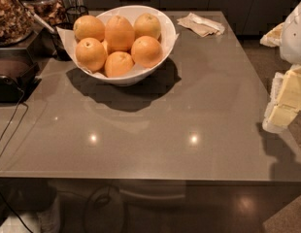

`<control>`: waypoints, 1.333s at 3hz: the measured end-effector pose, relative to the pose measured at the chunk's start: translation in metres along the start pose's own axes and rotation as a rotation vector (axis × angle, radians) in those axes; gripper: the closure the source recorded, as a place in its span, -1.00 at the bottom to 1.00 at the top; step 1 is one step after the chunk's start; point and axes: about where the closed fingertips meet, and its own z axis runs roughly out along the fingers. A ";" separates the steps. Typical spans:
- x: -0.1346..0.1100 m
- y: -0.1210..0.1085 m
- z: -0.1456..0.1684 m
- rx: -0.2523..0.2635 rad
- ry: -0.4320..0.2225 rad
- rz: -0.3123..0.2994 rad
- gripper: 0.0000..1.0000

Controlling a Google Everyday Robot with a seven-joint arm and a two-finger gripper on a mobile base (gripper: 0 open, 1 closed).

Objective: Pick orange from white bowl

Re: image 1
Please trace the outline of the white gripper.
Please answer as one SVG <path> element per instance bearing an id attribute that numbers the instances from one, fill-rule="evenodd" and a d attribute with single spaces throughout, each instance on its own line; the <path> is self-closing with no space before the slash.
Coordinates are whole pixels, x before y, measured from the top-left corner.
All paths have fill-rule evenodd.
<path id="1" fill-rule="evenodd" d="M 301 111 L 301 1 L 286 18 L 260 39 L 266 47 L 280 47 L 281 58 L 292 65 L 284 74 L 277 72 L 272 80 L 262 127 L 282 133 Z"/>

